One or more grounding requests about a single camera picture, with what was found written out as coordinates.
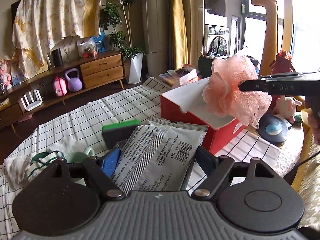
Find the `person right hand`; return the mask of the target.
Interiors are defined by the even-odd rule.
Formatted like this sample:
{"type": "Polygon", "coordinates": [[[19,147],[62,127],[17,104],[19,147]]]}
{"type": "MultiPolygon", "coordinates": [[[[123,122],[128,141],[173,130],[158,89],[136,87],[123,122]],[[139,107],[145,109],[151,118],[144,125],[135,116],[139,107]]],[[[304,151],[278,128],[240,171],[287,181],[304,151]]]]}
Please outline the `person right hand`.
{"type": "Polygon", "coordinates": [[[304,106],[309,111],[307,120],[308,120],[308,124],[310,125],[312,133],[313,133],[314,142],[317,145],[319,145],[319,142],[320,142],[319,119],[317,118],[317,116],[314,115],[314,113],[313,113],[312,109],[310,108],[310,105],[306,99],[304,101],[304,106]]]}

